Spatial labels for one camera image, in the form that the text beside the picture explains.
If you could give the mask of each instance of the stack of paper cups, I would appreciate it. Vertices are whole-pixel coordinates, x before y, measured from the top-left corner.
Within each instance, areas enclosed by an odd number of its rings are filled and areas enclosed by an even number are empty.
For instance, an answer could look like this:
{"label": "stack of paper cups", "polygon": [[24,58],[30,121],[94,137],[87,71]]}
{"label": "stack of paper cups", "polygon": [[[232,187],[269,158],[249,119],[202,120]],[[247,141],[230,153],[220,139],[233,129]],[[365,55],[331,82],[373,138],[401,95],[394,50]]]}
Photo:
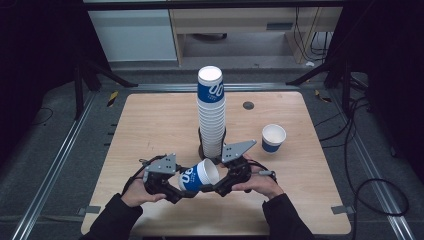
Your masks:
{"label": "stack of paper cups", "polygon": [[203,154],[216,158],[221,154],[225,131],[225,96],[222,72],[214,66],[199,70],[197,106]]}

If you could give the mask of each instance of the hand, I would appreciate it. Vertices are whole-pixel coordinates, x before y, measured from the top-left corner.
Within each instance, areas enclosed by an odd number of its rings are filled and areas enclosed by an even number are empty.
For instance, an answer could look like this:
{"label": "hand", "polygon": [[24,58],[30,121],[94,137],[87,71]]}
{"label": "hand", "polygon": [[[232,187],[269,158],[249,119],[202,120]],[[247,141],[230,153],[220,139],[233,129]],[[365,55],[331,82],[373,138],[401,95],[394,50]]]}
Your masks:
{"label": "hand", "polygon": [[137,178],[134,179],[132,184],[128,187],[128,190],[121,197],[122,201],[127,204],[128,207],[136,207],[145,202],[157,202],[166,198],[166,195],[163,193],[154,195],[148,193],[146,188],[144,188],[143,175],[144,170],[137,175]]}
{"label": "hand", "polygon": [[[252,158],[247,154],[244,154],[243,157],[247,159],[247,161],[252,160]],[[233,191],[245,191],[252,189],[265,195],[269,200],[284,193],[283,189],[271,177],[257,174],[257,172],[263,169],[258,166],[252,166],[251,169],[252,175],[250,176],[249,181],[233,185]]]}

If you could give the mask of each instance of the blue and white cup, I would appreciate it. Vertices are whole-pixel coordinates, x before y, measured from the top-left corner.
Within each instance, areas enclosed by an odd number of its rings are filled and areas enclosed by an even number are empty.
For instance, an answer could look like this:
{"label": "blue and white cup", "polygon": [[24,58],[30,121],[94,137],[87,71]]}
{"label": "blue and white cup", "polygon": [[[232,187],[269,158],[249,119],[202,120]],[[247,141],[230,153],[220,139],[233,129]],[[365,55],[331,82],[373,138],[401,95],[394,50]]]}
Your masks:
{"label": "blue and white cup", "polygon": [[201,68],[197,86],[203,154],[207,158],[216,158],[221,154],[225,131],[225,94],[221,70],[214,66]]}
{"label": "blue and white cup", "polygon": [[216,184],[218,181],[218,169],[209,158],[205,158],[197,165],[181,173],[178,185],[183,191],[198,192],[202,185]]}
{"label": "blue and white cup", "polygon": [[262,148],[265,152],[273,154],[277,152],[286,137],[286,131],[281,126],[277,124],[266,125],[262,129]]}
{"label": "blue and white cup", "polygon": [[224,82],[221,69],[206,66],[199,70],[197,103],[206,109],[216,109],[225,103]]}

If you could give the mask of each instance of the tripod leg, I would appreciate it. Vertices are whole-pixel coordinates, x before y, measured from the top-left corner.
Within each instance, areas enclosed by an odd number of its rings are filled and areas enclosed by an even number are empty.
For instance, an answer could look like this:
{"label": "tripod leg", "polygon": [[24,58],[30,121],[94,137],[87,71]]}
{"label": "tripod leg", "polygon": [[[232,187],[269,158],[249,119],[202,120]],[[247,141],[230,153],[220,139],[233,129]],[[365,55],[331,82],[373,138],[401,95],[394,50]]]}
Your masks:
{"label": "tripod leg", "polygon": [[105,75],[106,77],[112,79],[113,81],[119,83],[120,85],[122,85],[124,87],[138,87],[138,84],[130,83],[130,82],[126,81],[126,80],[118,77],[117,75],[113,74],[112,72],[103,69],[102,67],[100,67],[99,65],[97,65],[96,63],[94,63],[92,61],[86,60],[84,63],[87,65],[87,67],[96,70],[97,72]]}
{"label": "tripod leg", "polygon": [[330,70],[330,68],[333,67],[333,65],[335,63],[337,63],[338,59],[339,58],[337,58],[337,57],[332,57],[329,61],[325,61],[323,64],[321,64],[318,67],[307,72],[305,75],[301,76],[300,78],[286,83],[286,85],[298,86],[298,85],[306,82],[307,80],[311,79],[315,75]]}
{"label": "tripod leg", "polygon": [[343,76],[342,108],[348,117],[350,117],[349,116],[350,78],[351,78],[350,61],[349,59],[347,59],[346,65],[345,65],[345,72]]}
{"label": "tripod leg", "polygon": [[74,81],[75,81],[75,100],[76,100],[76,113],[75,120],[79,119],[82,111],[84,110],[84,97],[82,92],[82,79],[80,75],[79,66],[74,69]]}

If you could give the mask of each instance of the black sleeve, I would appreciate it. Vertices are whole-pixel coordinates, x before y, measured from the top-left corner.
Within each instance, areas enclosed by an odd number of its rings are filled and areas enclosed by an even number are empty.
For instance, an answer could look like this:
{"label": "black sleeve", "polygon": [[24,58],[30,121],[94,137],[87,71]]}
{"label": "black sleeve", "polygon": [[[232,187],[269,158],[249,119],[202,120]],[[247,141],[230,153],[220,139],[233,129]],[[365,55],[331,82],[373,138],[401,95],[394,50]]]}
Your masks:
{"label": "black sleeve", "polygon": [[264,202],[262,209],[269,225],[269,240],[315,239],[286,194]]}
{"label": "black sleeve", "polygon": [[143,209],[140,206],[128,207],[121,200],[121,195],[116,194],[91,225],[90,232],[80,240],[128,240],[130,231],[141,214]]}

